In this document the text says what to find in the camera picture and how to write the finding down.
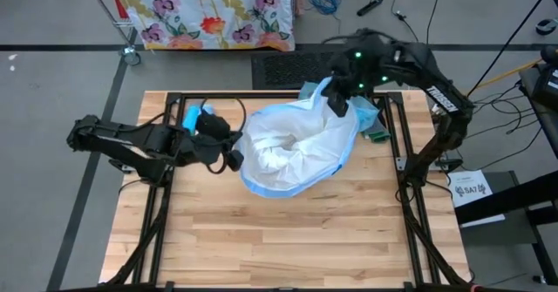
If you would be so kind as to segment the light blue trash bag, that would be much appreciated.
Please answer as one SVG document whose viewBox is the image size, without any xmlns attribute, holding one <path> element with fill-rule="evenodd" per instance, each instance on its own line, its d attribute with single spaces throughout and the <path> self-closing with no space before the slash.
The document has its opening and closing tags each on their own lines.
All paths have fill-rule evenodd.
<svg viewBox="0 0 558 292">
<path fill-rule="evenodd" d="M 304 100 L 310 98 L 317 87 L 318 83 L 306 81 L 298 94 L 298 99 Z M 362 96 L 350 98 L 349 103 L 354 107 L 356 111 L 359 122 L 358 130 L 360 132 L 363 132 L 372 127 L 378 115 L 377 107 L 374 106 L 374 104 L 372 104 L 370 100 L 367 100 Z"/>
</svg>

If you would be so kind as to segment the round black grey disc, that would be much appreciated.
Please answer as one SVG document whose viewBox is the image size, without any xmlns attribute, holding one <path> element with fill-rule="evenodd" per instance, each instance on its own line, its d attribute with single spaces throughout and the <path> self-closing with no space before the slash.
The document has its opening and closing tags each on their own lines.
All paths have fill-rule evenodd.
<svg viewBox="0 0 558 292">
<path fill-rule="evenodd" d="M 558 30 L 558 17 L 543 19 L 536 26 L 535 31 L 541 36 L 547 36 Z"/>
</svg>

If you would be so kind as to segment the black metal stand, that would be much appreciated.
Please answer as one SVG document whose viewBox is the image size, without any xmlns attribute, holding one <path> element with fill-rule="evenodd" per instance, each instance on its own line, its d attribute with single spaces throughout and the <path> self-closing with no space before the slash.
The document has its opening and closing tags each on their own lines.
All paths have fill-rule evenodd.
<svg viewBox="0 0 558 292">
<path fill-rule="evenodd" d="M 514 172 L 488 173 L 495 193 L 455 209 L 461 235 L 476 246 L 529 244 L 542 271 L 540 282 L 558 286 L 558 272 L 538 227 L 558 223 L 558 171 L 519 183 Z"/>
</svg>

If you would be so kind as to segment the grey green glove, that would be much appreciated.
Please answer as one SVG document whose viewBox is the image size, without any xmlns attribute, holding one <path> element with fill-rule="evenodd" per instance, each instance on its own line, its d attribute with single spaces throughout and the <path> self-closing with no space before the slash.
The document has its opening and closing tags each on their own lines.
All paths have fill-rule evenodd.
<svg viewBox="0 0 558 292">
<path fill-rule="evenodd" d="M 379 120 L 376 120 L 372 126 L 362 131 L 361 134 L 372 143 L 384 143 L 391 138 L 391 134 Z"/>
</svg>

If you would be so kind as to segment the blue trash bag roll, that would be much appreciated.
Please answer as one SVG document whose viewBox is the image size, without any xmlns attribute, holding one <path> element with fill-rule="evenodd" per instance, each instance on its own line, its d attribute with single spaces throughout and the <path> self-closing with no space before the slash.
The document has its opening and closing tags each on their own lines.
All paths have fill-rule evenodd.
<svg viewBox="0 0 558 292">
<path fill-rule="evenodd" d="M 201 115 L 201 110 L 204 109 L 209 114 L 214 114 L 214 108 L 212 105 L 190 105 L 187 108 L 185 118 L 182 121 L 182 127 L 188 130 L 192 135 L 196 134 L 196 123 Z"/>
</svg>

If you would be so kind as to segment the floral print curtain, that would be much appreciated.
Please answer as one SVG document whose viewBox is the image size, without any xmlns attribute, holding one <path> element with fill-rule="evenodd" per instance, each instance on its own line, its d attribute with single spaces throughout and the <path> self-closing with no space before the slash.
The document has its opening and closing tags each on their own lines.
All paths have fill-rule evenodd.
<svg viewBox="0 0 558 292">
<path fill-rule="evenodd" d="M 149 50 L 293 51 L 292 0 L 119 0 Z"/>
</svg>

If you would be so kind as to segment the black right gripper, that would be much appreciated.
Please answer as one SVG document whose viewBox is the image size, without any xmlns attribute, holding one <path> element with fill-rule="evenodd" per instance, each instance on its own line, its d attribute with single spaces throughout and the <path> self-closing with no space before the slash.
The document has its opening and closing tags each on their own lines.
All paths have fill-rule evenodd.
<svg viewBox="0 0 558 292">
<path fill-rule="evenodd" d="M 395 38 L 373 29 L 358 29 L 351 35 L 334 38 L 345 42 L 342 51 L 330 61 L 331 77 L 324 93 L 328 94 L 330 109 L 342 118 L 348 111 L 347 97 L 372 92 L 395 80 L 387 68 Z"/>
</svg>

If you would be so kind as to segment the metal rolling rack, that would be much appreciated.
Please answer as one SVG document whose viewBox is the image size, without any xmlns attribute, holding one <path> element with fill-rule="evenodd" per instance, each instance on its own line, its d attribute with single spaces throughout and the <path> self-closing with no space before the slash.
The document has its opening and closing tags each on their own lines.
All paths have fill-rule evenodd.
<svg viewBox="0 0 558 292">
<path fill-rule="evenodd" d="M 124 41 L 119 49 L 119 55 L 130 65 L 139 65 L 140 54 L 136 49 L 137 31 L 120 0 L 96 0 L 102 11 L 107 15 L 112 27 Z"/>
</svg>

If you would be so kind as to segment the black metal table frame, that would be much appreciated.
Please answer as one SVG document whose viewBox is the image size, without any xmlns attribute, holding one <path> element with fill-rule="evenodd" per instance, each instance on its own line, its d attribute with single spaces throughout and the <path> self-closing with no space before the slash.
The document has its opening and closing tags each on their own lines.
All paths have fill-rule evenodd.
<svg viewBox="0 0 558 292">
<path fill-rule="evenodd" d="M 357 138 L 347 163 L 286 199 L 254 194 L 218 166 L 179 168 L 167 188 L 122 184 L 100 280 L 109 281 L 153 232 L 132 282 L 177 288 L 401 289 L 432 281 L 432 264 L 405 230 L 395 157 L 433 134 L 425 94 L 396 92 L 397 138 Z"/>
</svg>

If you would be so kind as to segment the white bag with blue hem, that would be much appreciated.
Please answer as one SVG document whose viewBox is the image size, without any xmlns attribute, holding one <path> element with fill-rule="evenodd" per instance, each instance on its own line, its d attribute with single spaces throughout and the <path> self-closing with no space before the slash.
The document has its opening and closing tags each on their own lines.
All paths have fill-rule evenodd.
<svg viewBox="0 0 558 292">
<path fill-rule="evenodd" d="M 268 105 L 248 116 L 236 147 L 244 156 L 240 176 L 250 192 L 293 197 L 345 165 L 359 121 L 353 105 L 343 117 L 331 110 L 321 94 L 330 81 L 323 79 L 310 98 Z"/>
</svg>

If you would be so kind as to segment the black perforated floor mat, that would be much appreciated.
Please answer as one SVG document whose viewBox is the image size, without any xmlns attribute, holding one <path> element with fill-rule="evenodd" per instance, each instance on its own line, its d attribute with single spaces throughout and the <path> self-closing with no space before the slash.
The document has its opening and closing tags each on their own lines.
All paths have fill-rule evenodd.
<svg viewBox="0 0 558 292">
<path fill-rule="evenodd" d="M 255 54 L 251 58 L 254 90 L 299 90 L 330 75 L 335 51 L 292 51 Z"/>
</svg>

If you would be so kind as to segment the white printed paper sign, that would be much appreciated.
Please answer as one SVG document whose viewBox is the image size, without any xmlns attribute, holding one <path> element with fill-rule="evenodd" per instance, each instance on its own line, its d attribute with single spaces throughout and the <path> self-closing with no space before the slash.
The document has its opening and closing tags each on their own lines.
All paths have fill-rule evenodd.
<svg viewBox="0 0 558 292">
<path fill-rule="evenodd" d="M 461 207 L 493 194 L 485 175 L 480 170 L 450 173 L 449 189 L 455 207 Z"/>
</svg>

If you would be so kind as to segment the black device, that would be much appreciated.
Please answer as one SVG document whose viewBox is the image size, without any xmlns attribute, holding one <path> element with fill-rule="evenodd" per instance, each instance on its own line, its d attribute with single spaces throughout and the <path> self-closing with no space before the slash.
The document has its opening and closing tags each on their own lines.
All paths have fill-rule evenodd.
<svg viewBox="0 0 558 292">
<path fill-rule="evenodd" d="M 558 112 L 558 46 L 545 46 L 541 58 L 542 64 L 520 71 L 521 85 L 530 100 Z"/>
</svg>

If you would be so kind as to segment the black power strip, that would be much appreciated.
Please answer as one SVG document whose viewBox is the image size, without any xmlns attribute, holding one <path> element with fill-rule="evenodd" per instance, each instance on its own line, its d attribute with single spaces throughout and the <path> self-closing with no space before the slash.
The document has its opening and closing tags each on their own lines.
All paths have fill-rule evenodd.
<svg viewBox="0 0 558 292">
<path fill-rule="evenodd" d="M 370 12 L 371 10 L 375 9 L 380 4 L 382 4 L 383 1 L 384 0 L 371 0 L 368 4 L 366 4 L 364 7 L 362 7 L 357 11 L 357 16 L 358 17 L 364 16 L 365 14 L 367 14 L 368 12 Z"/>
</svg>

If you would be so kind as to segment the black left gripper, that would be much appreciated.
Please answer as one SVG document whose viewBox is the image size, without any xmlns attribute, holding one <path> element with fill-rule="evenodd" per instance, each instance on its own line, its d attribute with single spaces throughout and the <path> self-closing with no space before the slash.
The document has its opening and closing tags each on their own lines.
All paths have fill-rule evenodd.
<svg viewBox="0 0 558 292">
<path fill-rule="evenodd" d="M 244 156 L 239 150 L 230 151 L 242 137 L 242 131 L 231 131 L 228 122 L 215 114 L 201 110 L 193 136 L 194 154 L 200 163 L 210 166 L 225 155 L 228 168 L 238 172 Z"/>
</svg>

